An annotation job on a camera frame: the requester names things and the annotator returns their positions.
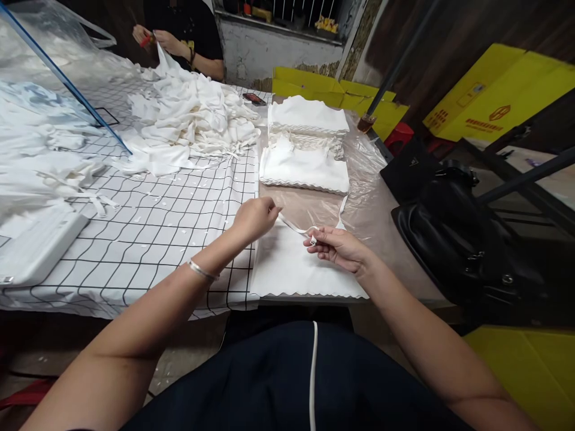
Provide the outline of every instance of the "hand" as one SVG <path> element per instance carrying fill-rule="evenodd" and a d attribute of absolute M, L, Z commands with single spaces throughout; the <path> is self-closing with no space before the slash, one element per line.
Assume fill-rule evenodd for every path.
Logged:
<path fill-rule="evenodd" d="M 281 210 L 282 207 L 277 207 L 269 196 L 250 199 L 238 210 L 230 230 L 240 236 L 246 245 L 251 244 L 274 226 Z"/>
<path fill-rule="evenodd" d="M 343 269 L 357 274 L 373 252 L 360 240 L 344 229 L 320 227 L 308 232 L 318 243 L 311 244 L 311 238 L 304 241 L 308 253 L 317 253 L 318 258 L 329 260 Z"/>
<path fill-rule="evenodd" d="M 151 34 L 152 32 L 150 32 L 147 28 L 141 26 L 140 24 L 136 24 L 134 26 L 134 30 L 132 30 L 132 36 L 134 36 L 134 39 L 136 39 L 136 42 L 139 44 L 141 44 L 142 40 L 144 40 Z"/>
<path fill-rule="evenodd" d="M 176 39 L 172 33 L 156 30 L 155 35 L 160 46 L 172 55 L 184 57 L 190 49 L 185 43 Z"/>

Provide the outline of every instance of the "black shirt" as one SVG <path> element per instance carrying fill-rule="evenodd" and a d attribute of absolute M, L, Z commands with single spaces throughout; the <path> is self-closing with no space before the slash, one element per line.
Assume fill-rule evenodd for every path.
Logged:
<path fill-rule="evenodd" d="M 144 18 L 148 30 L 165 30 L 202 57 L 223 60 L 216 19 L 203 0 L 179 0 L 176 7 L 170 0 L 144 0 Z M 184 58 L 174 59 L 190 70 Z"/>

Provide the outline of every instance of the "glass of tea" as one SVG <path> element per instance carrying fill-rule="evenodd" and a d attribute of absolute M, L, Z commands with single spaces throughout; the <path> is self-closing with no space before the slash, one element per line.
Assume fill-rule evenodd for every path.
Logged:
<path fill-rule="evenodd" d="M 367 113 L 365 113 L 360 119 L 358 123 L 358 130 L 362 133 L 367 133 L 370 131 L 373 123 L 375 123 L 377 117 L 371 117 Z"/>

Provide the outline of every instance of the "yellow box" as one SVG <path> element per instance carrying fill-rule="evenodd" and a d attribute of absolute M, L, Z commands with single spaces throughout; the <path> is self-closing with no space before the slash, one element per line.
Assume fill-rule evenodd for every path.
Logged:
<path fill-rule="evenodd" d="M 378 89 L 345 80 L 340 84 L 345 91 L 340 108 L 355 111 L 359 116 L 365 114 Z M 389 136 L 409 109 L 409 106 L 395 103 L 394 99 L 394 92 L 385 92 L 373 113 L 377 117 L 373 130 L 382 140 Z"/>
<path fill-rule="evenodd" d="M 284 67 L 274 68 L 272 91 L 283 97 L 300 95 L 307 100 L 319 100 L 335 108 L 340 107 L 344 93 L 333 78 Z"/>
<path fill-rule="evenodd" d="M 575 333 L 482 326 L 465 341 L 541 429 L 575 429 Z"/>
<path fill-rule="evenodd" d="M 436 137 L 494 142 L 575 88 L 575 66 L 493 44 L 423 121 Z"/>
<path fill-rule="evenodd" d="M 365 84 L 346 80 L 341 80 L 340 85 L 345 91 L 340 108 L 356 111 L 359 115 L 365 114 L 367 108 L 371 105 L 371 101 L 377 94 L 377 89 Z M 386 102 L 393 102 L 394 99 L 394 92 L 385 92 L 382 97 L 382 100 Z"/>

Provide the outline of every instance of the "smartphone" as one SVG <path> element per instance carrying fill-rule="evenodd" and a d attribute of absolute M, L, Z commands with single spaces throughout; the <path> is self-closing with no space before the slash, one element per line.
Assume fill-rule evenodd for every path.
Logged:
<path fill-rule="evenodd" d="M 256 106 L 266 106 L 266 103 L 262 99 L 257 97 L 254 93 L 244 93 L 244 98 L 249 100 Z"/>

